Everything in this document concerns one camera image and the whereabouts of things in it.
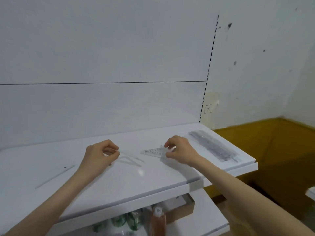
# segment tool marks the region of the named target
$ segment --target clear plastic ruler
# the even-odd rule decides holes
[[[160,148],[155,148],[155,149],[144,150],[141,152],[141,154],[161,158],[161,157],[166,157],[165,154],[171,151],[172,150],[168,150],[167,148],[160,147]]]

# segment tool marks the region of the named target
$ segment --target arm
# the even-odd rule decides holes
[[[77,194],[118,158],[120,154],[118,149],[119,147],[110,140],[88,146],[77,172],[5,236],[45,235]]]
[[[180,163],[194,167],[211,181],[243,213],[259,235],[314,236],[315,234],[291,214],[239,179],[200,156],[186,138],[173,136],[164,145],[175,150],[167,153]]]

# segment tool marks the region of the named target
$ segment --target bottle cap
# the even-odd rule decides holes
[[[159,218],[162,215],[164,215],[162,208],[161,207],[155,207],[154,216]]]

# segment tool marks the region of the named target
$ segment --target left hand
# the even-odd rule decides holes
[[[112,143],[111,140],[88,146],[77,174],[91,182],[118,158],[120,155],[118,149],[119,147]]]

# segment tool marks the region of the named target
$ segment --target cardboard box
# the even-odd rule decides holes
[[[194,212],[195,201],[190,194],[184,194],[160,202],[157,206],[162,207],[164,212],[166,212],[166,223],[169,224],[175,220],[192,214]]]

